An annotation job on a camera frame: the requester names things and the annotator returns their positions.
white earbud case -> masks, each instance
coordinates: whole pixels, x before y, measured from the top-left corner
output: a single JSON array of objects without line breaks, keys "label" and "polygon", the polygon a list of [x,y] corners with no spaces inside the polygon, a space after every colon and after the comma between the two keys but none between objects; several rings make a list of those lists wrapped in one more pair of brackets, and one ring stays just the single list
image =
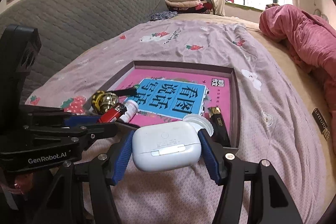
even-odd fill
[{"label": "white earbud case", "polygon": [[141,127],[132,139],[135,166],[144,172],[161,172],[193,165],[201,157],[201,142],[188,122]]}]

pink comforter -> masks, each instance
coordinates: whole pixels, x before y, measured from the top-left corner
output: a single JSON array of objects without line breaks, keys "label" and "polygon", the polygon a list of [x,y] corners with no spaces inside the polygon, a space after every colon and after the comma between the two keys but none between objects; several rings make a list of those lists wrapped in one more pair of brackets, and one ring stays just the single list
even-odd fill
[{"label": "pink comforter", "polygon": [[265,10],[259,28],[276,42],[285,39],[294,62],[323,83],[336,154],[336,31],[324,19],[292,5]]}]

red lighter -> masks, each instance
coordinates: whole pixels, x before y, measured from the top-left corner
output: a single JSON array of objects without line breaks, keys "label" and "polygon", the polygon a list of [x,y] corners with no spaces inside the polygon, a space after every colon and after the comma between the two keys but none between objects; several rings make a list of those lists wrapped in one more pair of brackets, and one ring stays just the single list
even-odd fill
[{"label": "red lighter", "polygon": [[124,106],[121,103],[117,103],[114,108],[111,108],[108,112],[102,115],[98,119],[97,123],[115,122],[117,119],[121,117],[121,115],[124,115],[126,111],[127,111],[126,106]]}]

gray quilted headboard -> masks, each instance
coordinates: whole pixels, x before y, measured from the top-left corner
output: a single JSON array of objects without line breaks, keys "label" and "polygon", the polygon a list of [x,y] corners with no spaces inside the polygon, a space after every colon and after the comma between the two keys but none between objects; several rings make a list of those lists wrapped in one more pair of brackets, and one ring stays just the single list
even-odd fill
[{"label": "gray quilted headboard", "polygon": [[0,34],[12,23],[37,27],[42,42],[21,103],[84,51],[164,10],[164,0],[21,0],[14,4],[0,14]]}]

metal screw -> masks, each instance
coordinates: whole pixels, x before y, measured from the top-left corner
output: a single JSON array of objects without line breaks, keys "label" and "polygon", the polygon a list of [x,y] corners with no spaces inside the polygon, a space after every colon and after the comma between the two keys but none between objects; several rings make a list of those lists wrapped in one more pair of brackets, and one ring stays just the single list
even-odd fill
[{"label": "metal screw", "polygon": [[69,160],[66,160],[66,161],[64,161],[64,163],[63,163],[63,166],[64,167],[69,167],[71,165],[71,161],[69,161]]},{"label": "metal screw", "polygon": [[261,164],[264,165],[264,166],[270,166],[270,162],[268,160],[262,160],[261,161]]},{"label": "metal screw", "polygon": [[106,159],[107,159],[107,155],[106,155],[106,154],[100,154],[100,155],[98,156],[98,159],[99,159],[99,160],[106,160]]},{"label": "metal screw", "polygon": [[225,155],[225,158],[227,158],[228,160],[233,160],[235,158],[235,155],[233,155],[232,153],[227,153]]}]

